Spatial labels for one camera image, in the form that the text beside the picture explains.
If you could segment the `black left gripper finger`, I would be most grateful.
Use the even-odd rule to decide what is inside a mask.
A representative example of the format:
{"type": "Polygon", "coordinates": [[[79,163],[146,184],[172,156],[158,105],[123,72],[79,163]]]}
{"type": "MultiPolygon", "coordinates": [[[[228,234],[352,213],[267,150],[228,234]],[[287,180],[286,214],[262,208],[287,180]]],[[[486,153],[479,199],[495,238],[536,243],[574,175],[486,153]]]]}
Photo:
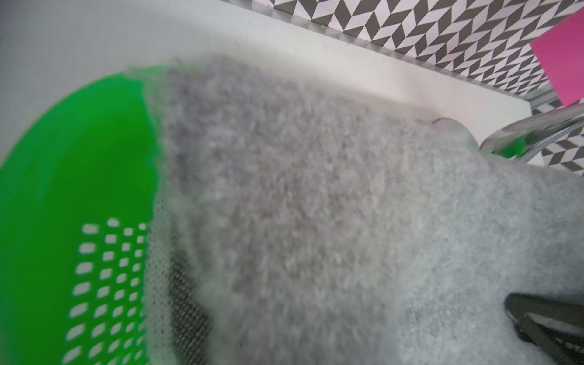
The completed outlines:
{"type": "Polygon", "coordinates": [[[583,305],[511,293],[504,309],[518,338],[540,348],[556,364],[583,363],[583,305]]]}

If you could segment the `grey fuzzy scarf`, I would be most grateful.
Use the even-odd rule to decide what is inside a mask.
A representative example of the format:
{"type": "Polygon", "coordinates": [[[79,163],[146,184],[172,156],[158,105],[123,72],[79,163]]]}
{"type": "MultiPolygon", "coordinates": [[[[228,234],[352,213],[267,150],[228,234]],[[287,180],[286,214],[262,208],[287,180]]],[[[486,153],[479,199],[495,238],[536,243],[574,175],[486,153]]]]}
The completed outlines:
{"type": "Polygon", "coordinates": [[[503,304],[583,305],[582,178],[228,58],[151,106],[209,364],[556,364],[503,304]]]}

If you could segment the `black grey block scarf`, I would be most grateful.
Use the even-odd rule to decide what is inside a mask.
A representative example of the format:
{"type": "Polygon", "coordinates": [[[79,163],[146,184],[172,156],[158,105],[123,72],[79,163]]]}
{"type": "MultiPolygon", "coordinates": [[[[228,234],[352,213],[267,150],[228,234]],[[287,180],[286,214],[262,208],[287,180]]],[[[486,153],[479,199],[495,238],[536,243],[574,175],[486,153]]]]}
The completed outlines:
{"type": "Polygon", "coordinates": [[[209,318],[194,298],[188,268],[173,224],[154,221],[148,232],[143,300],[152,364],[210,363],[209,318]]]}

